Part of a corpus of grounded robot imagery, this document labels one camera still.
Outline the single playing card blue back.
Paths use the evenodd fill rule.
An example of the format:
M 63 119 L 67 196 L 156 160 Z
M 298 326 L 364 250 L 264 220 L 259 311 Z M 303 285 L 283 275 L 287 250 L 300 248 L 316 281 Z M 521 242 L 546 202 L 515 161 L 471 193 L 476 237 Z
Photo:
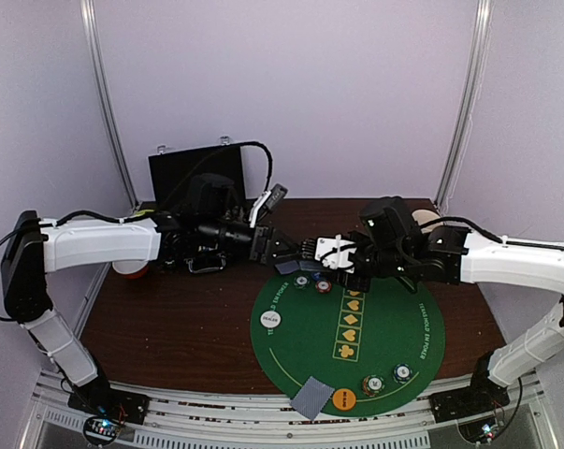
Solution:
M 274 266 L 280 275 L 289 275 L 300 270 L 300 265 L 297 261 L 287 261 L 276 264 Z

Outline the green twenty chip stack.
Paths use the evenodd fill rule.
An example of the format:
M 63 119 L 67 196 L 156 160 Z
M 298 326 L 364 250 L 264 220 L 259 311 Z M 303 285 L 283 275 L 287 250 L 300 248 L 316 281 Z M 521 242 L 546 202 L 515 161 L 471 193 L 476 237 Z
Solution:
M 304 276 L 304 275 L 298 275 L 295 276 L 294 280 L 294 287 L 298 290 L 303 290 L 306 289 L 309 284 L 310 284 L 310 280 L 308 277 Z

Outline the white dealer button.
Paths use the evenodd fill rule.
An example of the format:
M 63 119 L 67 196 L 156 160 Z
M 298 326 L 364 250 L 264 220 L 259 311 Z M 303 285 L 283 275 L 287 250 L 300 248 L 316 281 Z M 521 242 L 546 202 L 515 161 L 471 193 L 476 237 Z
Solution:
M 259 317 L 259 323 L 266 329 L 276 328 L 281 324 L 281 315 L 274 310 L 264 311 Z

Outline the orange big blind button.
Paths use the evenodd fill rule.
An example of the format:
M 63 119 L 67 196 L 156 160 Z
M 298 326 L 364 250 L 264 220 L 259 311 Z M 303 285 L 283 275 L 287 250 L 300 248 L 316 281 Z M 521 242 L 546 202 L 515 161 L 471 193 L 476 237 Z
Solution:
M 342 412 L 352 410 L 356 405 L 355 392 L 349 388 L 339 388 L 332 396 L 333 406 Z

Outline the dealt playing cards blue back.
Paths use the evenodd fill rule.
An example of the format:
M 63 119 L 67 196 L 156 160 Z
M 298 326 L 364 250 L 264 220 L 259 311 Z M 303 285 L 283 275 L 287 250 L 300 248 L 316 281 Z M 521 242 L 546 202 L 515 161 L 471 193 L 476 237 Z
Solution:
M 332 386 L 310 376 L 290 400 L 290 406 L 303 417 L 313 421 L 334 392 L 335 389 Z

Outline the deck of cards clear box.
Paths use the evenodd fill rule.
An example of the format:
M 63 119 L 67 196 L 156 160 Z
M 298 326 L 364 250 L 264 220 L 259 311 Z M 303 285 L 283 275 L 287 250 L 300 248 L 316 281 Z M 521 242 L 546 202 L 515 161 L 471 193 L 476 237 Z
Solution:
M 300 260 L 298 265 L 300 270 L 308 272 L 320 272 L 323 269 L 322 264 L 315 260 Z

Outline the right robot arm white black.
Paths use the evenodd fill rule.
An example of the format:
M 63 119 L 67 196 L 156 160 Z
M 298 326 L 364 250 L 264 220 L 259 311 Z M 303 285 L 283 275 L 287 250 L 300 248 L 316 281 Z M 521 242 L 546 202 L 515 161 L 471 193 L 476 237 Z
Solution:
M 423 217 L 400 196 L 362 209 L 363 233 L 336 236 L 325 265 L 363 278 L 418 282 L 504 283 L 561 295 L 557 304 L 512 342 L 482 356 L 462 392 L 462 405 L 482 412 L 498 390 L 564 350 L 564 243 L 497 236 L 463 217 Z

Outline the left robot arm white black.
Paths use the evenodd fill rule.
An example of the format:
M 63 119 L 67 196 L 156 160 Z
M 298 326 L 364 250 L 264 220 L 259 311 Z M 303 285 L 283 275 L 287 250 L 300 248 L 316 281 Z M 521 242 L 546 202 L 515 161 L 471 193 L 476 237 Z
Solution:
M 282 268 L 294 266 L 300 257 L 297 243 L 260 223 L 285 197 L 280 184 L 263 192 L 249 211 L 243 211 L 233 181 L 225 176 L 199 174 L 188 187 L 180 210 L 161 208 L 123 218 L 78 210 L 58 220 L 41 219 L 28 210 L 0 240 L 6 311 L 1 321 L 25 328 L 97 415 L 116 408 L 116 394 L 99 363 L 55 310 L 47 274 L 104 263 L 126 276 L 140 274 L 150 263 L 203 274 L 236 259 Z

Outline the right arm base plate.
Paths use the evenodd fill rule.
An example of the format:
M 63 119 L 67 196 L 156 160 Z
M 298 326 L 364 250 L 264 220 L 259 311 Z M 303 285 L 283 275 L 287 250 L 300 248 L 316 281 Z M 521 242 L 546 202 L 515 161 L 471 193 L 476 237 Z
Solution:
M 509 405 L 510 397 L 505 388 L 467 386 L 434 393 L 429 397 L 429 403 L 435 421 L 442 423 L 493 412 L 497 406 Z

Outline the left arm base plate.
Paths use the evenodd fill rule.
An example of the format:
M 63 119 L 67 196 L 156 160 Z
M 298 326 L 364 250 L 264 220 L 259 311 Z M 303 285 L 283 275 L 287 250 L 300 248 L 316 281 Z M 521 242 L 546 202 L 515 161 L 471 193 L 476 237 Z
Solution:
M 97 406 L 84 402 L 71 393 L 67 406 L 71 409 L 108 418 L 114 423 L 142 425 L 149 407 L 148 396 L 123 390 L 111 390 Z

